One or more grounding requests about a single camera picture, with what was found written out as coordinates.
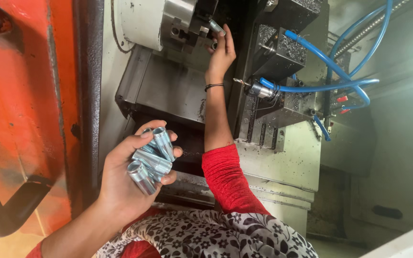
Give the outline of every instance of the black and white floral fabric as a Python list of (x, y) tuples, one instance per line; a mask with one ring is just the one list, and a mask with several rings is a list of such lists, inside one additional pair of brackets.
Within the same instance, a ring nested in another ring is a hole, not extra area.
[(163, 258), (318, 258), (310, 243), (272, 216), (212, 210), (147, 217), (106, 243), (97, 258), (117, 258), (142, 240)]

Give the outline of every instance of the red shirt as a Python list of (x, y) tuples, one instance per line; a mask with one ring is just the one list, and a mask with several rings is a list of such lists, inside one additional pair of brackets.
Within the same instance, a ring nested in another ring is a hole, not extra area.
[[(270, 215), (249, 188), (248, 181), (246, 181), (240, 168), (240, 160), (235, 144), (203, 154), (202, 168), (210, 190), (225, 213), (238, 212)], [(150, 208), (124, 229), (127, 229), (134, 222), (155, 215), (160, 211), (156, 208)], [(27, 255), (27, 258), (42, 258), (41, 243)], [(157, 249), (146, 241), (129, 243), (122, 255), (122, 258), (153, 257), (161, 256)]]

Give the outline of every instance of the blue tube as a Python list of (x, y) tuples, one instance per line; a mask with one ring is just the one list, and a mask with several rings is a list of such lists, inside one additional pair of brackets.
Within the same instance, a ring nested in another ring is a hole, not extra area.
[[(362, 79), (350, 82), (344, 82), (335, 85), (324, 85), (324, 86), (316, 86), (316, 87), (287, 87), (287, 86), (278, 86), (277, 88), (280, 91), (284, 92), (316, 92), (316, 91), (331, 91), (331, 90), (338, 90), (343, 88), (349, 88), (355, 85), (369, 85), (378, 83), (379, 79)], [(275, 84), (272, 82), (267, 81), (264, 78), (261, 78), (259, 82), (269, 89), (275, 89)]]
[[(348, 76), (347, 73), (345, 73), (333, 60), (331, 60), (328, 56), (326, 56), (322, 51), (320, 51), (318, 48), (316, 48), (314, 45), (312, 45), (310, 42), (306, 41), (304, 38), (299, 37), (297, 34), (287, 30), (284, 33), (287, 37), (289, 37), (292, 40), (295, 40), (299, 44), (303, 45), (305, 48), (307, 48), (309, 51), (311, 51), (313, 54), (318, 56), (323, 62), (326, 63), (328, 67), (331, 67), (334, 72), (336, 72), (342, 79), (344, 79), (347, 82), (352, 81), (350, 76)], [(363, 104), (362, 105), (355, 105), (351, 107), (343, 107), (343, 109), (357, 109), (357, 108), (364, 108), (369, 106), (371, 103), (368, 95), (366, 92), (363, 91), (358, 85), (352, 86), (356, 93), (363, 99)]]
[[(350, 34), (356, 27), (358, 27), (361, 23), (364, 21), (368, 20), (370, 17), (374, 17), (377, 15), (379, 12), (381, 12), (383, 9), (385, 9), (385, 5), (377, 8), (376, 10), (372, 11), (370, 14), (365, 15), (363, 18), (359, 19), (357, 22), (355, 22), (352, 26), (350, 26), (336, 41), (334, 46), (332, 47), (331, 54), (329, 55), (329, 58), (334, 60), (334, 56), (337, 52), (337, 49), (342, 43), (342, 40), (347, 37), (348, 34)], [(331, 79), (332, 78), (332, 69), (328, 67), (328, 75), (326, 79)]]
[(318, 126), (321, 128), (321, 131), (324, 134), (324, 139), (326, 141), (331, 141), (331, 137), (329, 136), (328, 131), (326, 130), (326, 128), (324, 127), (323, 123), (321, 122), (321, 120), (318, 118), (317, 115), (313, 116), (313, 120), (315, 120), (315, 122), (317, 122)]
[(390, 23), (391, 11), (393, 9), (393, 0), (387, 0), (386, 2), (386, 12), (385, 12), (385, 19), (383, 20), (382, 29), (377, 37), (374, 45), (372, 46), (369, 53), (364, 57), (364, 59), (359, 63), (359, 65), (350, 73), (350, 77), (355, 75), (363, 66), (366, 64), (367, 61), (371, 58), (371, 56), (375, 53), (377, 48), (379, 47), (383, 37), (385, 36), (386, 28), (388, 27), (388, 23)]

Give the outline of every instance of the hand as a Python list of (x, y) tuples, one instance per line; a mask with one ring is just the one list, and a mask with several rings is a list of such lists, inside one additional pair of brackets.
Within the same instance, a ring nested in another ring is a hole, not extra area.
[[(157, 184), (157, 192), (146, 196), (127, 175), (127, 166), (130, 164), (132, 154), (136, 149), (148, 144), (153, 139), (152, 131), (141, 134), (143, 130), (165, 125), (166, 122), (163, 120), (150, 121), (141, 126), (135, 135), (123, 140), (106, 156), (101, 191), (97, 202), (100, 208), (110, 212), (110, 217), (117, 223), (116, 227), (118, 228), (125, 226), (147, 211), (159, 194), (160, 187), (172, 184), (176, 180), (176, 172), (172, 170), (162, 178), (161, 183)], [(168, 130), (168, 134), (171, 141), (178, 138), (170, 130)], [(174, 147), (173, 152), (175, 157), (183, 154), (183, 150), (177, 146)]]
[(224, 80), (224, 74), (229, 69), (232, 62), (235, 60), (234, 40), (227, 24), (224, 24), (226, 36), (222, 32), (219, 35), (214, 34), (213, 41), (217, 41), (217, 48), (213, 50), (209, 45), (205, 44), (205, 48), (212, 55), (210, 65), (205, 72), (206, 84), (221, 84)]

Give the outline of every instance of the black wrist band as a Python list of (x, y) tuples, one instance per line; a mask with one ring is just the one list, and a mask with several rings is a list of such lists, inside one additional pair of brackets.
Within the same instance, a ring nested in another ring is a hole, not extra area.
[(209, 84), (209, 85), (207, 85), (207, 86), (205, 87), (205, 92), (206, 92), (209, 88), (214, 87), (214, 86), (223, 86), (223, 87), (224, 87), (224, 84), (222, 84), (222, 83), (220, 83), (220, 84)]

